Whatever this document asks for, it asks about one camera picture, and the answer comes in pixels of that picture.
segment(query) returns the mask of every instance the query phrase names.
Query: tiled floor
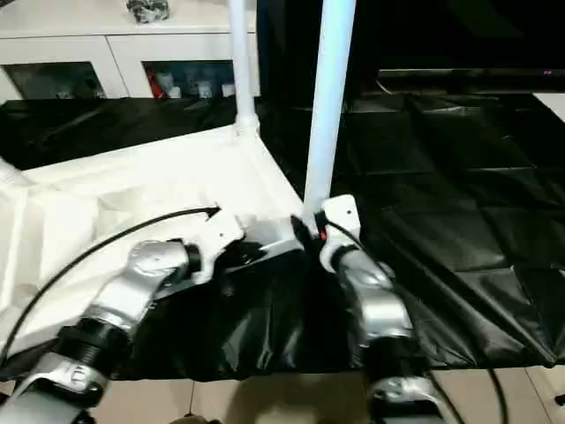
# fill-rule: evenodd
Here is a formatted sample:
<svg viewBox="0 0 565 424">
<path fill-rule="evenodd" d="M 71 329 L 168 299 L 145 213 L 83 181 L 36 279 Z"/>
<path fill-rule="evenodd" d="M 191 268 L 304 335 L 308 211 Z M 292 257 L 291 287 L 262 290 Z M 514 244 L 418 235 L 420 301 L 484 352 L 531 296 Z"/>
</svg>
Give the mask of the tiled floor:
<svg viewBox="0 0 565 424">
<path fill-rule="evenodd" d="M 559 423 L 549 420 L 523 368 L 497 373 L 508 399 L 511 424 Z M 492 383 L 485 371 L 437 375 L 467 424 L 500 421 Z M 99 424 L 168 424 L 189 411 L 223 424 L 369 422 L 357 373 L 273 375 L 245 382 L 114 382 L 94 417 Z"/>
</svg>

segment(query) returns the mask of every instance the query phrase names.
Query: glass cabinet door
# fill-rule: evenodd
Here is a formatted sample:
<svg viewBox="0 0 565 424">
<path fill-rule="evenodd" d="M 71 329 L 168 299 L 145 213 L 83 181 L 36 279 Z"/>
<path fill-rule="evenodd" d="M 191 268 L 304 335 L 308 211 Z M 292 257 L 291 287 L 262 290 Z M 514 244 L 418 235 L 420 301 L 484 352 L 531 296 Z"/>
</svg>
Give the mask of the glass cabinet door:
<svg viewBox="0 0 565 424">
<path fill-rule="evenodd" d="M 0 103 L 127 95 L 103 36 L 0 39 Z"/>
<path fill-rule="evenodd" d="M 229 60 L 143 62 L 154 98 L 209 99 L 235 94 Z"/>
<path fill-rule="evenodd" d="M 5 64 L 4 72 L 26 100 L 106 97 L 89 62 Z"/>
</svg>

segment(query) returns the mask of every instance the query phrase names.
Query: red object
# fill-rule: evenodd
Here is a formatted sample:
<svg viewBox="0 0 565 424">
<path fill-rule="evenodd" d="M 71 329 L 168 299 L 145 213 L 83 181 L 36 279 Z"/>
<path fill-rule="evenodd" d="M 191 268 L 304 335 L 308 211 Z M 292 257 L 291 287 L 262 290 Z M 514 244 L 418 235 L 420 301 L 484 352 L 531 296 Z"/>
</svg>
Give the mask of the red object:
<svg viewBox="0 0 565 424">
<path fill-rule="evenodd" d="M 149 86 L 151 87 L 151 92 L 153 93 L 153 97 L 155 99 L 164 99 L 165 92 L 162 91 L 161 86 L 157 82 L 155 78 L 155 72 L 147 71 L 147 79 L 149 80 Z"/>
</svg>

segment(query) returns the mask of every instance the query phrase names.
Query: object on cabinet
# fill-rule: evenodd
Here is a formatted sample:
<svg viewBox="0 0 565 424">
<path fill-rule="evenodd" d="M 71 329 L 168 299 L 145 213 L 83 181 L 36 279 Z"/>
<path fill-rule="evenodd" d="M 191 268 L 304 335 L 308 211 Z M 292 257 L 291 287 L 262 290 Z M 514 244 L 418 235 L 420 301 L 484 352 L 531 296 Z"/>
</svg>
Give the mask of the object on cabinet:
<svg viewBox="0 0 565 424">
<path fill-rule="evenodd" d="M 155 78 L 155 73 L 153 71 L 147 71 L 147 79 L 149 80 L 149 85 L 151 86 L 151 92 L 155 99 L 162 99 L 165 97 L 165 92 L 162 91 L 159 82 Z"/>
<path fill-rule="evenodd" d="M 128 0 L 127 9 L 139 24 L 165 20 L 170 15 L 168 0 Z"/>
<path fill-rule="evenodd" d="M 182 97 L 180 87 L 173 87 L 169 90 L 168 95 L 170 99 L 180 99 Z"/>
</svg>

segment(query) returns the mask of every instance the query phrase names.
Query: white frame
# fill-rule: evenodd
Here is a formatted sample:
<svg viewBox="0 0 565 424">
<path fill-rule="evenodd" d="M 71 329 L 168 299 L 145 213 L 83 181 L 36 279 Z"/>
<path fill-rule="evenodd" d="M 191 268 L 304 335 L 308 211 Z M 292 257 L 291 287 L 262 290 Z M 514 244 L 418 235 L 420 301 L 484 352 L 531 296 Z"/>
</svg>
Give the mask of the white frame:
<svg viewBox="0 0 565 424">
<path fill-rule="evenodd" d="M 128 95 L 122 76 L 104 36 L 12 38 L 0 40 L 0 66 L 89 62 L 108 98 Z M 21 95 L 0 72 L 0 102 L 19 100 Z"/>
<path fill-rule="evenodd" d="M 259 95 L 255 33 L 248 33 L 252 94 Z M 130 97 L 153 97 L 143 62 L 232 60 L 230 34 L 113 35 L 108 43 Z"/>
</svg>

